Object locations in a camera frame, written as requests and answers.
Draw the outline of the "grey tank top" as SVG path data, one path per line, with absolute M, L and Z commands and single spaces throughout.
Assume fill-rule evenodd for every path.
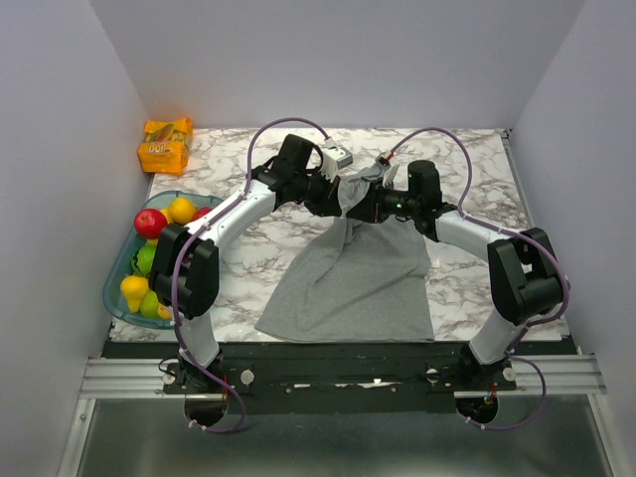
M 414 226 L 340 214 L 292 260 L 255 328 L 296 343 L 430 343 L 429 269 Z

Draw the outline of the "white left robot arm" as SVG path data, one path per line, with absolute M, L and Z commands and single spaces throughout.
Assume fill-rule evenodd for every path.
M 187 226 L 163 229 L 149 275 L 149 287 L 175 321 L 179 354 L 190 363 L 186 380 L 200 393 L 212 391 L 221 377 L 213 362 L 217 343 L 210 309 L 220 290 L 225 251 L 249 227 L 287 203 L 309 198 L 309 188 L 353 163 L 346 148 L 328 137 L 321 146 L 287 135 L 276 155 L 248 171 L 247 185 Z

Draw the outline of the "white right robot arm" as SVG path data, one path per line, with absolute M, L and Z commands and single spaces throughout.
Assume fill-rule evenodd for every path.
M 339 207 L 360 222 L 377 224 L 390 216 L 410 220 L 423 236 L 487 262 L 493 310 L 456 368 L 464 387 L 480 389 L 493 378 L 492 365 L 510 356 L 531 327 L 564 312 L 569 284 L 543 230 L 507 230 L 445 202 L 430 161 L 408 165 L 404 191 L 393 186 L 396 172 L 387 163 L 376 164 L 341 180 L 334 188 Z

